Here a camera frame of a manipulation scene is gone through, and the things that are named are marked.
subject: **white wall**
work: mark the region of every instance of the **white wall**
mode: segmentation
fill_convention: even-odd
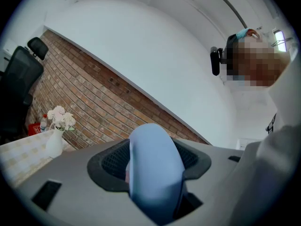
[[[79,0],[23,0],[2,34],[0,47],[12,54],[16,46],[26,46],[31,38],[42,35],[47,18],[76,1]]]
[[[45,25],[211,144],[230,143],[236,113],[230,92],[209,71],[206,48],[171,17],[134,0],[83,0]]]

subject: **brick wall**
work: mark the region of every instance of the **brick wall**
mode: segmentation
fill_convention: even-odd
[[[139,125],[156,123],[175,138],[205,143],[179,121],[101,63],[46,31],[44,73],[33,87],[27,123],[39,122],[56,105],[73,114],[75,130],[63,137],[75,148],[128,138]]]

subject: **table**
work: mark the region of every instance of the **table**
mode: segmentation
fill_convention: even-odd
[[[0,146],[1,171],[12,188],[18,187],[52,158],[46,155],[46,142],[54,130],[45,131]],[[75,149],[63,140],[63,153]]]

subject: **light blue object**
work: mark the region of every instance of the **light blue object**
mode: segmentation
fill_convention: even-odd
[[[244,29],[240,30],[240,31],[236,34],[237,39],[239,40],[239,39],[245,37],[245,36],[246,36],[246,32],[248,32],[249,29],[250,29],[250,28],[244,28]]]
[[[130,197],[155,223],[173,221],[182,197],[180,154],[157,124],[144,124],[130,135]]]

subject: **person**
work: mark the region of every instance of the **person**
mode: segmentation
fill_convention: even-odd
[[[277,108],[273,131],[301,124],[301,60],[295,44],[282,52],[258,31],[246,28],[228,37],[225,54],[227,75],[233,80],[268,88]]]

